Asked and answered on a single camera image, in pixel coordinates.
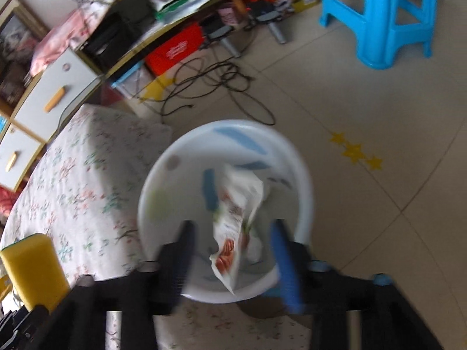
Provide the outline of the blue plastic stool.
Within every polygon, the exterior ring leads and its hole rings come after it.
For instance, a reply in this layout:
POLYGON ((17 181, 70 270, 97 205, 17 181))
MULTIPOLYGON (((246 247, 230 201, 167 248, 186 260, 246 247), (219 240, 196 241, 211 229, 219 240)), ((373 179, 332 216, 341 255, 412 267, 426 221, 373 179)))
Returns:
POLYGON ((370 68, 393 66, 397 52, 421 43, 424 56, 432 55, 437 0, 321 0, 320 24, 331 18, 345 24, 356 36, 357 58, 370 68))

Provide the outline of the low tv cabinet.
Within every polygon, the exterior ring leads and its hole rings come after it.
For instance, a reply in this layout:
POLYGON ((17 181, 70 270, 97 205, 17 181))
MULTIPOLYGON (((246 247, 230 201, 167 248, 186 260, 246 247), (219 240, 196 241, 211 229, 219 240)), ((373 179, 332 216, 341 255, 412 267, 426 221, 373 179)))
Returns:
MULTIPOLYGON (((77 53, 106 78, 119 78, 167 32, 223 0, 76 0, 86 37, 77 53)), ((241 0, 233 0, 236 7, 241 0)))

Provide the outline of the white trash bin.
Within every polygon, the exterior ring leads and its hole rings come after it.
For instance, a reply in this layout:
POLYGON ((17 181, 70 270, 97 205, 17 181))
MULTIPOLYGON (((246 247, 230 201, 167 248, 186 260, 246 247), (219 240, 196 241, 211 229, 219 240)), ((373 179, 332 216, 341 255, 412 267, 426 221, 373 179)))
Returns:
POLYGON ((184 222, 196 245, 184 296, 224 304, 276 286, 271 226, 282 220, 307 243, 313 186, 298 150, 278 131, 247 120, 222 120, 177 139, 152 167, 139 198, 144 254, 154 259, 184 222))

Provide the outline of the pink cloth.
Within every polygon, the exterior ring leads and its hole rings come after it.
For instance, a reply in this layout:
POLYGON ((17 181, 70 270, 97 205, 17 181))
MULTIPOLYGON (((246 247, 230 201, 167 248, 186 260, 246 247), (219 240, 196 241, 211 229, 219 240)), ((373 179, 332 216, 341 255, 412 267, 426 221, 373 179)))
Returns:
POLYGON ((76 9, 36 46, 29 75, 34 78, 53 63, 67 48, 76 50, 93 33, 100 21, 97 13, 76 9))

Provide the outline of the framed dark picture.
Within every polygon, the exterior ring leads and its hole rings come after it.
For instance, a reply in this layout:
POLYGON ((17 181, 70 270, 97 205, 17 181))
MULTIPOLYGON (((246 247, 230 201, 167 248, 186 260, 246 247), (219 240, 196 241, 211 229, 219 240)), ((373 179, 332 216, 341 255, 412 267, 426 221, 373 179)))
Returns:
POLYGON ((10 117, 29 86, 37 45, 48 27, 25 0, 7 0, 1 8, 1 114, 10 117))

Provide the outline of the silver white wrapper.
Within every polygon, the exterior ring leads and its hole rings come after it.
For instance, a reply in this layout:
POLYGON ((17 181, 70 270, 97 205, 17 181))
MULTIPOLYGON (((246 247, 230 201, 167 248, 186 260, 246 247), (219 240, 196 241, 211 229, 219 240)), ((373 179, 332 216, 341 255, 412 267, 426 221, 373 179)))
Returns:
POLYGON ((231 293, 242 264, 262 260, 263 244, 253 227, 264 199, 264 183, 253 171, 227 165, 222 175, 213 236, 218 245, 210 256, 211 269, 231 293))

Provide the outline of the wooden shelf cabinet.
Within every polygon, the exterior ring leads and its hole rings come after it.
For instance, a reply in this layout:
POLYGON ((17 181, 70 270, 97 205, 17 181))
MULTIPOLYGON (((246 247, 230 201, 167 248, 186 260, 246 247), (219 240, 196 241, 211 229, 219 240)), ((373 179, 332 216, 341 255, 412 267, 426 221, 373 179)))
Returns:
POLYGON ((17 191, 45 146, 100 84, 98 71, 67 49, 32 79, 11 113, 1 110, 1 187, 17 191))

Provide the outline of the floral tablecloth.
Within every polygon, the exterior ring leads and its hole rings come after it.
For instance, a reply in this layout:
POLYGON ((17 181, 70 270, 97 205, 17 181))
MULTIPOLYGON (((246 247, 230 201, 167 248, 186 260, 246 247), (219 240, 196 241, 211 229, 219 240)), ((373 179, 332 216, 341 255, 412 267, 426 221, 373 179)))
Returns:
POLYGON ((161 123, 83 106, 46 151, 14 204, 1 237, 8 246, 35 233, 53 242, 70 282, 89 274, 121 277, 154 258, 196 223, 196 252, 181 305, 156 321, 161 349, 300 349, 305 330, 288 318, 253 319, 238 303, 278 281, 269 245, 283 219, 307 243, 314 198, 308 169, 280 133, 256 122, 222 120, 172 140, 161 123), (252 171, 266 186, 254 221, 263 245, 244 263, 233 292, 214 275, 213 220, 226 165, 252 171))

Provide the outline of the red box under cabinet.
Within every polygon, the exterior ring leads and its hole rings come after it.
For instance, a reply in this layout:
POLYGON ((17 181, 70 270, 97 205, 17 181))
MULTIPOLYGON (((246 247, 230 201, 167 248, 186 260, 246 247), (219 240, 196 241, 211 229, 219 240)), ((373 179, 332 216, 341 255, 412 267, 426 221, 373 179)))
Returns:
POLYGON ((185 26, 145 57, 145 63, 155 76, 163 75, 177 63, 199 50, 204 42, 197 23, 185 26))

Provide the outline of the yellow green sponge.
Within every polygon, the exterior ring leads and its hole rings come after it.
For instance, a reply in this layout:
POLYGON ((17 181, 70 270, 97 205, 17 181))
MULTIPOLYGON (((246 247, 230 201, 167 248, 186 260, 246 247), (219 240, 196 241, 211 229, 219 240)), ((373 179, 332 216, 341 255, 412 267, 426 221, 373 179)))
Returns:
POLYGON ((28 311, 41 305, 51 313, 70 292, 51 239, 30 235, 1 250, 1 260, 28 311))

